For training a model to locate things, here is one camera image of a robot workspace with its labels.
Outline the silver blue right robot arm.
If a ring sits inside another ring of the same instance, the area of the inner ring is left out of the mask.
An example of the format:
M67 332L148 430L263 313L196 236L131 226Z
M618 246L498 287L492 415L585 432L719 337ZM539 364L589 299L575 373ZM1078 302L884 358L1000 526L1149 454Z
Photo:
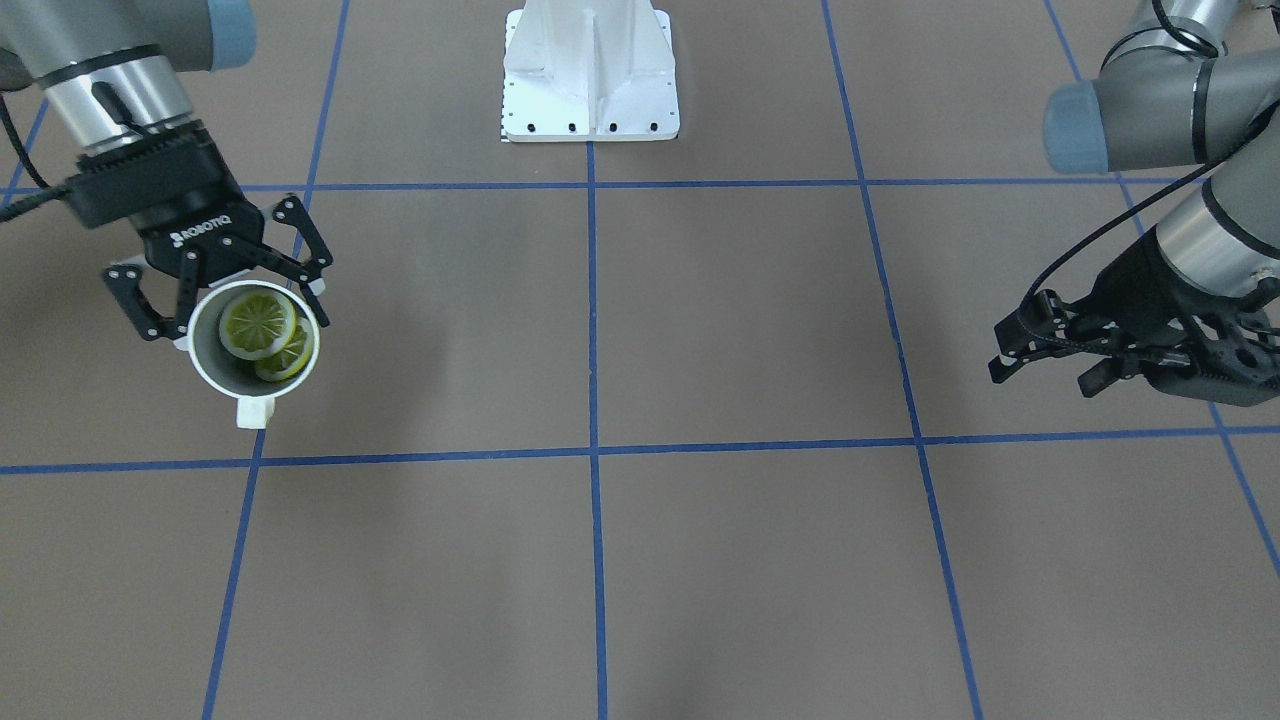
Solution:
M333 258L300 200L273 211L308 250L269 247L262 213L244 196L180 76L251 61L259 27L247 1L5 1L3 91L38 87L81 155L76 173L3 211L9 222L61 201L88 228L128 220L138 264L102 279L143 340L179 340L197 295L262 268L293 281L320 325L323 270Z

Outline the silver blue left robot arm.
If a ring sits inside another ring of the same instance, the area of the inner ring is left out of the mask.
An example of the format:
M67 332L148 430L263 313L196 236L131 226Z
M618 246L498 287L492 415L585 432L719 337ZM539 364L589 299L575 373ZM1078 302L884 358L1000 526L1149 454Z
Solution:
M995 327L992 382L1091 354L1094 397L1119 380L1238 407L1277 397L1277 51L1231 56L1236 1L1143 1L1093 79L1048 100L1064 174L1192 167L1199 188L1066 301L1034 281Z

